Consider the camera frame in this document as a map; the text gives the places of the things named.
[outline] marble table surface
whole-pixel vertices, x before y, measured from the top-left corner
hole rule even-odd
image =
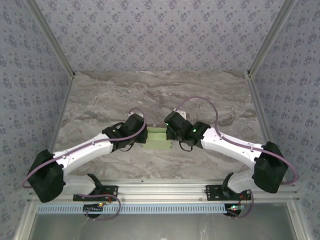
[[[148,126],[165,127],[164,118],[190,96],[211,100],[219,112],[221,132],[264,143],[255,108],[241,72],[157,71],[77,72],[72,83],[55,151],[93,138],[128,111],[141,108]],[[215,113],[205,101],[185,103],[191,123],[213,125]],[[247,167],[218,152],[195,147],[192,152],[173,142],[171,150],[144,149],[135,144],[129,152],[116,151],[78,167],[75,175],[95,174],[99,179],[224,179]]]

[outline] green object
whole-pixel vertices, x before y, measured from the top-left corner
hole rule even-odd
[[[165,127],[147,127],[148,138],[145,144],[142,144],[144,149],[162,149],[169,150],[172,147],[172,141],[167,140]]]

